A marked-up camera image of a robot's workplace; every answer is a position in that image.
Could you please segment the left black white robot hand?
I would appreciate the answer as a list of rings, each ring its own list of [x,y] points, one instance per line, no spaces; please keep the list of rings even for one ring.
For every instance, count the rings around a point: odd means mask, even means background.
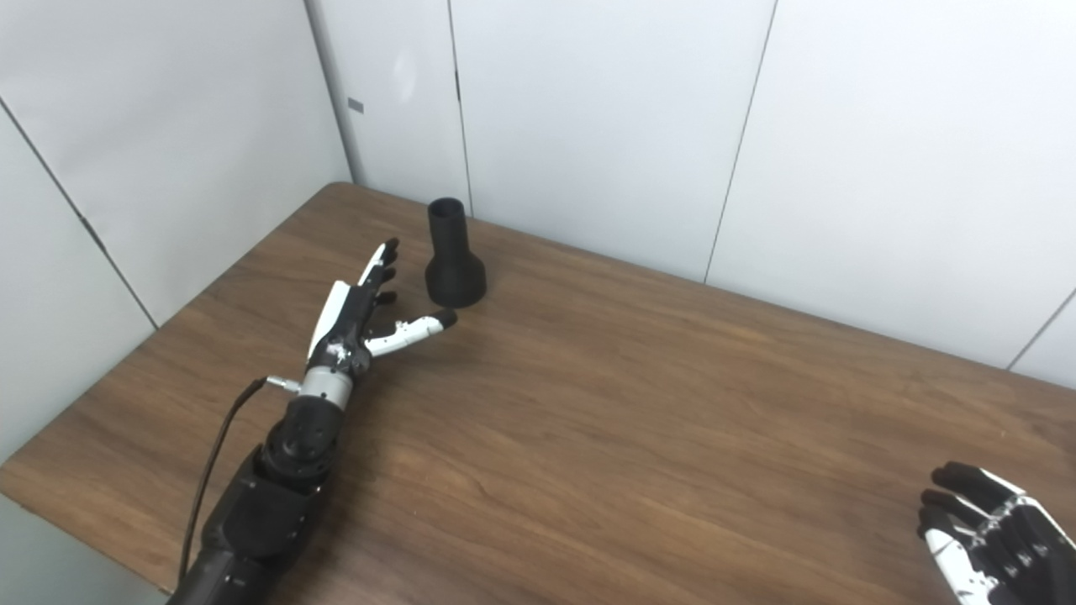
[[[396,292],[382,287],[395,278],[398,247],[397,238],[377,247],[357,282],[335,281],[313,332],[308,369],[323,367],[355,379],[372,358],[416,344],[457,323],[455,310],[441,308],[437,313],[372,327],[376,311],[397,299]]]

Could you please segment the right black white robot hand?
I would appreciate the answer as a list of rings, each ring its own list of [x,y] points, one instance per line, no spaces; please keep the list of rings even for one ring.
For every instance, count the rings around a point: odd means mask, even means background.
[[[1068,533],[1022,487],[948,462],[920,494],[917,534],[961,604],[1073,604]]]

